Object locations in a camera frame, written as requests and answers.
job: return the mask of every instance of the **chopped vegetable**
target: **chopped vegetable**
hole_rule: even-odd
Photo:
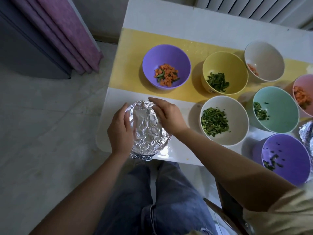
[[[208,136],[215,137],[216,134],[229,130],[226,114],[220,109],[208,108],[203,111],[201,125]]]
[[[279,158],[279,156],[277,154],[275,154],[270,158],[270,162],[263,160],[264,167],[271,170],[271,171],[275,170],[275,165],[277,165],[279,167],[284,167],[284,165],[279,164],[278,162],[275,161],[277,158]]]
[[[297,103],[302,109],[306,109],[311,103],[312,98],[310,95],[300,86],[295,86],[294,89],[294,95]]]
[[[207,82],[209,83],[209,85],[219,92],[224,92],[225,88],[229,87],[229,82],[225,81],[224,73],[210,73],[210,76],[208,76],[208,78],[209,80],[207,80]]]
[[[251,64],[248,64],[248,63],[247,63],[247,65],[248,65],[248,68],[251,70],[251,72],[253,72],[255,75],[259,76],[255,67],[253,67]]]
[[[157,78],[157,82],[161,86],[171,87],[173,82],[178,81],[180,78],[177,76],[178,70],[175,70],[174,67],[171,67],[168,64],[163,64],[160,68],[155,69],[154,77]]]
[[[261,110],[261,105],[259,102],[253,102],[253,109],[258,120],[269,120],[269,115],[267,115],[266,110]]]

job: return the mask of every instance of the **t-shirt sleeve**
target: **t-shirt sleeve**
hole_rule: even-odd
[[[313,234],[313,192],[291,190],[267,212],[244,209],[243,218],[252,225],[256,235]]]

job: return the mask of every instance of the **white table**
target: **white table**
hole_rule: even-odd
[[[164,26],[164,23],[170,28],[162,28],[162,31],[160,31],[160,26]],[[188,43],[190,43],[190,46],[196,46],[196,42],[201,42],[244,50],[252,41],[262,40],[275,46],[284,58],[313,63],[313,34],[311,32],[160,0],[130,0],[123,28],[189,40]],[[127,44],[123,44],[124,49],[120,49],[121,43],[127,41],[129,41]],[[142,41],[144,45],[144,43],[149,42],[149,39],[143,39]],[[120,69],[129,67],[127,58],[132,59],[138,57],[135,53],[130,54],[130,52],[127,52],[128,48],[125,46],[131,44],[132,42],[127,39],[127,35],[122,33],[112,75],[114,71],[117,72]],[[186,51],[187,54],[188,50],[193,50],[191,47],[189,48],[189,46],[185,47],[184,51]],[[307,66],[307,73],[313,73],[313,65],[307,64],[305,66]],[[111,152],[111,146],[106,131],[113,114],[124,102],[133,103],[137,100],[148,99],[149,96],[154,95],[153,91],[151,91],[150,94],[145,94],[147,90],[145,90],[145,93],[141,93],[138,92],[140,90],[134,92],[132,89],[117,89],[111,85],[114,84],[110,82],[96,133],[98,147],[106,152]],[[160,96],[157,97],[176,104],[180,108],[188,126],[200,132],[198,117],[201,102],[195,103]],[[251,92],[250,94],[243,94],[241,100],[247,101],[249,97],[251,97]],[[272,133],[250,127],[247,138],[241,144],[229,148],[244,156],[249,156],[252,145],[256,141],[270,135],[272,135]],[[174,137],[169,145],[153,158],[202,165],[197,157]]]

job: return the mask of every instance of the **purple curtain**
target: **purple curtain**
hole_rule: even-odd
[[[11,0],[79,73],[99,72],[103,58],[71,0]]]

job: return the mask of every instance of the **table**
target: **table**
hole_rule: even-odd
[[[96,133],[97,146],[102,151],[111,152],[106,131],[114,113],[124,102],[133,103],[149,96],[176,104],[187,125],[201,132],[198,126],[201,107],[213,97],[200,82],[202,62],[217,51],[228,51],[242,58],[245,47],[256,40],[268,42],[280,51],[285,60],[285,73],[277,82],[248,86],[232,95],[239,102],[244,104],[262,87],[283,88],[299,75],[313,73],[311,32],[160,0],[130,0]],[[164,43],[184,50],[192,64],[189,80],[172,91],[156,89],[142,71],[145,53],[151,47]],[[249,157],[254,143],[270,135],[272,133],[250,127],[247,138],[229,148]],[[153,158],[202,165],[175,137]]]

